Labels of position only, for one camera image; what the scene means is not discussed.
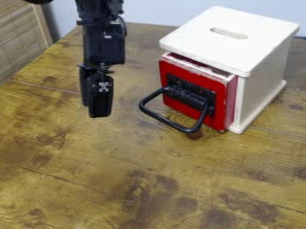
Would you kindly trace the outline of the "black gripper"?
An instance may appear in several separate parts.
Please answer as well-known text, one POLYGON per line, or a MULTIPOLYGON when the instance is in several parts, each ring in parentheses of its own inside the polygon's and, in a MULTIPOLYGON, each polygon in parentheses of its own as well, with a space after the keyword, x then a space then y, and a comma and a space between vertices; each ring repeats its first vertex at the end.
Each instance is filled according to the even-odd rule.
POLYGON ((86 18, 82 26, 84 62, 78 65, 82 104, 92 118, 111 115, 113 79, 102 73, 125 62, 127 25, 121 17, 86 18))

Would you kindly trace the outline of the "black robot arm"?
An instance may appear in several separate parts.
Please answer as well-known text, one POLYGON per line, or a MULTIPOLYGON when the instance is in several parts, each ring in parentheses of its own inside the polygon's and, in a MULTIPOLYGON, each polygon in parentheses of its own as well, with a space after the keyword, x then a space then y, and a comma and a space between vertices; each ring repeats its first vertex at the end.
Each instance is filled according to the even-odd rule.
POLYGON ((82 104, 90 118, 111 114, 113 79, 112 65, 125 62, 124 0, 74 0, 82 26, 84 62, 78 65, 82 104))

